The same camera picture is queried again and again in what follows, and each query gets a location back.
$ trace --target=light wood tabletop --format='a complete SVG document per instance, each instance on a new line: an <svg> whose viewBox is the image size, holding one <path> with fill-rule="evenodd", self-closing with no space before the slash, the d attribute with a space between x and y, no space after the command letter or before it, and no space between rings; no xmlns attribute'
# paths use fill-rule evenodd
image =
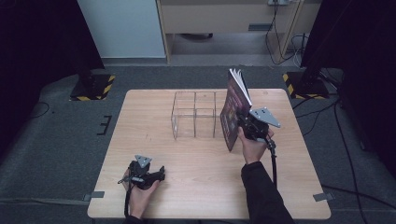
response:
<svg viewBox="0 0 396 224"><path fill-rule="evenodd" d="M181 134L175 139L171 116L177 91L226 90L128 91L94 190L104 191L105 195L92 198L88 208L90 217L124 217L125 189L117 182L138 154L152 158L151 173L162 166L166 173L144 217L248 219L241 179L245 161L239 139L231 152L222 134L215 137ZM323 191L288 95L281 89L248 91L253 109L266 106L281 123L281 128L272 128L276 142L277 184L291 216L295 219L329 218L331 211L327 201L316 202L313 197ZM264 153L262 162L272 176L269 151Z"/></svg>

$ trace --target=hand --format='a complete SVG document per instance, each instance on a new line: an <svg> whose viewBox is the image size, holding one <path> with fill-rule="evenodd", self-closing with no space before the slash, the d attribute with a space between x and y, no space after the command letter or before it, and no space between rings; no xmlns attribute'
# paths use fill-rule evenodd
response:
<svg viewBox="0 0 396 224"><path fill-rule="evenodd" d="M140 189L137 186L132 189L131 197L129 198L130 216L137 217L139 219L142 218L143 213L149 205L151 195L159 186L160 181L156 180L149 189Z"/></svg>
<svg viewBox="0 0 396 224"><path fill-rule="evenodd" d="M245 157L246 164L251 164L255 161L259 161L264 154L265 149L268 147L266 143L258 142L254 140L247 139L244 134L244 130L239 127L238 137L241 139L243 154ZM271 129L268 129L267 139L274 136L274 132Z"/></svg>

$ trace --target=book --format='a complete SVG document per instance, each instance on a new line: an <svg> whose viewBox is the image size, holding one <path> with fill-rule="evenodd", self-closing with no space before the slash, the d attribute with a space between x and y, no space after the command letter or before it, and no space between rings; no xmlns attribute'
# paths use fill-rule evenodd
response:
<svg viewBox="0 0 396 224"><path fill-rule="evenodd" d="M229 151L238 138L238 117L241 114L247 116L252 106L248 95L248 88L242 76L241 70L229 70L227 95L224 107L220 113L221 128L223 130L225 143Z"/></svg>

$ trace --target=black sleeve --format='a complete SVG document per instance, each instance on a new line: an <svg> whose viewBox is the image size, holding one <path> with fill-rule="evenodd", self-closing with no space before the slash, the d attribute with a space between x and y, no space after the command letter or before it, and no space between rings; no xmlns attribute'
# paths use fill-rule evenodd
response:
<svg viewBox="0 0 396 224"><path fill-rule="evenodd" d="M250 223L294 223L270 176L260 161L242 168Z"/></svg>
<svg viewBox="0 0 396 224"><path fill-rule="evenodd" d="M123 224L143 224L143 221L137 217L128 216Z"/></svg>

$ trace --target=white wall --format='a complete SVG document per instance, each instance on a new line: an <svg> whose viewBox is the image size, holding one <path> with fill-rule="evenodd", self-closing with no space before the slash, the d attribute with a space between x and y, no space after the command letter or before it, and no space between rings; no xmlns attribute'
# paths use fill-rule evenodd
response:
<svg viewBox="0 0 396 224"><path fill-rule="evenodd" d="M102 58L165 58L155 0L78 0Z"/></svg>

